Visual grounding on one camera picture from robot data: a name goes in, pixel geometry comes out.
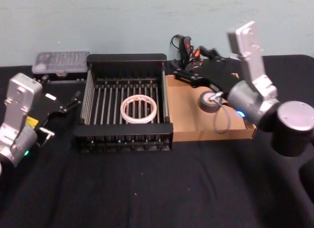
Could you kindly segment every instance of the yellow label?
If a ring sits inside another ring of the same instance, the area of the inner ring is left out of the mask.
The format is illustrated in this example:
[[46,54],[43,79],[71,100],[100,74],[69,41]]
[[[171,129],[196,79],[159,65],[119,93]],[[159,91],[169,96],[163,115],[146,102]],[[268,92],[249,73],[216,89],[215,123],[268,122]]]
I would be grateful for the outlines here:
[[26,124],[29,125],[32,129],[34,129],[36,127],[36,125],[38,124],[38,120],[37,119],[33,119],[32,117],[28,116],[26,118]]

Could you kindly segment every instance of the clear plastic box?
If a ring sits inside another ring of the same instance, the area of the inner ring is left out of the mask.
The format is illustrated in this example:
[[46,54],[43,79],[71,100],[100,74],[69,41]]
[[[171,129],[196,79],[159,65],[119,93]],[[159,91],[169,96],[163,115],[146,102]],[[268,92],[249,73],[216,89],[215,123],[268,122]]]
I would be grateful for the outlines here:
[[32,72],[62,77],[68,73],[84,73],[87,72],[88,55],[89,51],[41,52],[37,55]]

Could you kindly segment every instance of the white tape roll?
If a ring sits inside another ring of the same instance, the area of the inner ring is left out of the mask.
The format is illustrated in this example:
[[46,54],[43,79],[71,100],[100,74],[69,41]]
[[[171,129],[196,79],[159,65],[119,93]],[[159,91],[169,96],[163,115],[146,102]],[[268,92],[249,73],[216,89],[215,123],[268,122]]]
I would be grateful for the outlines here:
[[[135,119],[135,118],[130,117],[126,113],[126,108],[133,101],[145,101],[145,102],[149,103],[151,105],[151,113],[147,117],[144,117],[144,118],[141,118],[141,119]],[[134,96],[130,96],[130,97],[126,98],[122,102],[122,104],[120,106],[120,113],[121,113],[122,118],[126,122],[128,122],[130,124],[146,124],[146,123],[150,122],[151,120],[153,120],[154,117],[156,116],[156,114],[157,114],[157,105],[156,105],[156,102],[152,98],[150,98],[148,96],[145,96],[145,95],[134,95]]]

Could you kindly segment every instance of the light blue wall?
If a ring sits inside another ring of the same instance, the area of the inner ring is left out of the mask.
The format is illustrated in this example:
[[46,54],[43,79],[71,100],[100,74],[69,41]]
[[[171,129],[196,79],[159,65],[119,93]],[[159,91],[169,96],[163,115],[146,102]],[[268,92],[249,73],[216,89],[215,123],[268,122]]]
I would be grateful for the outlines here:
[[257,21],[268,54],[314,56],[314,0],[0,0],[0,66],[41,51],[161,52],[172,35],[230,54],[226,31]]

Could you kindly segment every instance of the roll of tape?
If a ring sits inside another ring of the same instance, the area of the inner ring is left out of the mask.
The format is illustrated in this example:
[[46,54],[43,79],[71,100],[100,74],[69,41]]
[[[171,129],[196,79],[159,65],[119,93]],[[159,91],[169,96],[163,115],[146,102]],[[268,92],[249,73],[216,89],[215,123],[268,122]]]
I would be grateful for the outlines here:
[[[144,118],[141,118],[141,119],[135,119],[135,118],[132,118],[130,117],[127,113],[126,113],[126,108],[127,106],[134,102],[134,101],[145,101],[147,103],[149,103],[151,105],[151,113],[144,117]],[[121,116],[122,118],[130,123],[130,124],[146,124],[148,122],[150,122],[151,120],[154,119],[154,117],[156,116],[157,114],[157,105],[156,105],[156,102],[148,97],[148,96],[145,96],[145,95],[134,95],[134,96],[130,96],[128,98],[126,98],[122,103],[121,103],[121,106],[120,106],[120,113],[121,113]]]
[[209,99],[215,95],[213,91],[206,91],[203,92],[200,96],[199,100],[199,106],[200,108],[207,113],[215,113],[219,110],[221,104],[222,104],[222,98],[217,97],[216,100],[218,103],[214,101],[209,101]]

